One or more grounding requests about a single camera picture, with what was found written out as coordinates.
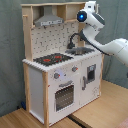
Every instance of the control knob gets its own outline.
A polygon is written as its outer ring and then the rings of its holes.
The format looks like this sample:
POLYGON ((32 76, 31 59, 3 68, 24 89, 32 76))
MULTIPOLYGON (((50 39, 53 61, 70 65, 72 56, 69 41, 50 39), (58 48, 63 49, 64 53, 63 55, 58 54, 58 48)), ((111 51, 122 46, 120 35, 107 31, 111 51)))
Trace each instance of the control knob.
POLYGON ((76 70, 78 70, 77 67, 73 67, 73 68, 72 68, 72 71, 73 71, 73 72, 75 72, 76 70))
POLYGON ((55 74, 54 74, 54 78, 55 78, 55 79, 58 79, 59 77, 60 77, 60 74, 58 74, 58 73, 55 73, 55 74))

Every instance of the wooden floor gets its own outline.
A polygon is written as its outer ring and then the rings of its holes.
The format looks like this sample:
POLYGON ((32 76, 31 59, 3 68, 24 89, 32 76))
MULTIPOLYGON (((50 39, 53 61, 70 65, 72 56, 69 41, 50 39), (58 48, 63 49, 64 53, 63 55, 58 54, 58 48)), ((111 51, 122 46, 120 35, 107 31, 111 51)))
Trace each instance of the wooden floor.
MULTIPOLYGON (((44 128, 37 119, 23 109, 0 118, 0 128, 44 128)), ((81 128, 69 118, 64 118, 50 128, 81 128)))
POLYGON ((104 80, 101 84, 101 97, 71 114, 87 128, 115 128, 128 118, 128 89, 104 80))

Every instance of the toy kitchen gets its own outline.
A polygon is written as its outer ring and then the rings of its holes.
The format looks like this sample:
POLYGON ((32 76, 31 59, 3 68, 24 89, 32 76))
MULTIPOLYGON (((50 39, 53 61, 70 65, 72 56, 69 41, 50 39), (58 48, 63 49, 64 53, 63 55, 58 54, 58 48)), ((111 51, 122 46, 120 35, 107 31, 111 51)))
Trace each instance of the toy kitchen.
POLYGON ((84 27, 76 15, 85 4, 22 5, 26 108, 46 127, 101 95, 103 55, 74 36, 84 27))

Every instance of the backsplash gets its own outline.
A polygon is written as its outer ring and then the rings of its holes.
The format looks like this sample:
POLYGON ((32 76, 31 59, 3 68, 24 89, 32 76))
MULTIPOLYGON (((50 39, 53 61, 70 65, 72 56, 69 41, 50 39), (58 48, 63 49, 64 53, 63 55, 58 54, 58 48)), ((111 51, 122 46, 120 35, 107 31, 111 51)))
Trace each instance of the backsplash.
MULTIPOLYGON (((75 21, 33 28, 31 32, 33 58, 66 50, 71 35, 78 32, 78 25, 79 23, 75 21)), ((78 46, 78 36, 73 38, 73 43, 78 46)))

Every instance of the stovetop burner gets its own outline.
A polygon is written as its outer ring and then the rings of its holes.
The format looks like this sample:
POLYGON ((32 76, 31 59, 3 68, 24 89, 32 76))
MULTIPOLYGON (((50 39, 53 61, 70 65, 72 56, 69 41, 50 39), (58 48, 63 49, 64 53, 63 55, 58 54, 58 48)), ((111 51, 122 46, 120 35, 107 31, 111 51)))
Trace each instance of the stovetop burner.
POLYGON ((54 54, 51 54, 51 55, 36 58, 33 61, 37 62, 37 63, 40 63, 42 65, 45 65, 45 66, 50 66, 50 65, 53 65, 53 64, 56 64, 56 63, 67 61, 69 59, 73 59, 73 57, 66 56, 66 55, 63 55, 63 54, 60 54, 60 53, 54 53, 54 54))

